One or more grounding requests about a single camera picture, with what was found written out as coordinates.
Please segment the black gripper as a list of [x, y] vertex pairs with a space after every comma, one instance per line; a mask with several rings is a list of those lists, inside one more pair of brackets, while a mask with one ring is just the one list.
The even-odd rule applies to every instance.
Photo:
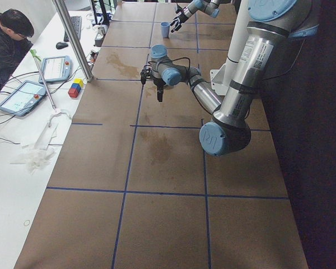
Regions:
[[173, 21], [171, 22], [170, 26], [174, 26], [172, 28], [171, 32], [174, 33], [175, 31], [179, 31], [181, 28], [181, 25], [187, 20], [187, 16], [183, 13], [180, 12], [178, 16], [176, 16]]
[[141, 70], [141, 83], [145, 84], [147, 80], [152, 81], [153, 84], [157, 86], [157, 100], [158, 102], [162, 102], [165, 82], [149, 64], [145, 64]]

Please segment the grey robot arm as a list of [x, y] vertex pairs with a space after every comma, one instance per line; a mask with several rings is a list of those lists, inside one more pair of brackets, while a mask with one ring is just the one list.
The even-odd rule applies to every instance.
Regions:
[[221, 0], [193, 0], [187, 6], [182, 7], [176, 3], [175, 13], [177, 16], [173, 19], [170, 24], [170, 31], [173, 33], [179, 31], [182, 27], [182, 24], [185, 23], [189, 18], [191, 18], [198, 11], [203, 12], [204, 14], [216, 18], [220, 12], [219, 6], [221, 4], [234, 4], [234, 1], [221, 1]]
[[241, 1], [226, 62], [209, 81], [197, 68], [175, 64], [165, 46], [155, 45], [141, 82], [156, 85], [158, 101], [164, 86], [186, 83], [212, 116], [199, 132], [204, 151], [213, 156], [240, 151], [250, 142], [245, 118], [272, 57], [285, 42], [316, 34], [320, 7], [320, 1]]

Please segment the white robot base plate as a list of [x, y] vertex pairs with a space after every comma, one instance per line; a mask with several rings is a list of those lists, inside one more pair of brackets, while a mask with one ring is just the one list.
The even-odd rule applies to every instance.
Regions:
[[225, 68], [211, 69], [209, 75], [214, 92], [219, 96], [225, 96], [228, 90], [228, 85], [225, 80]]

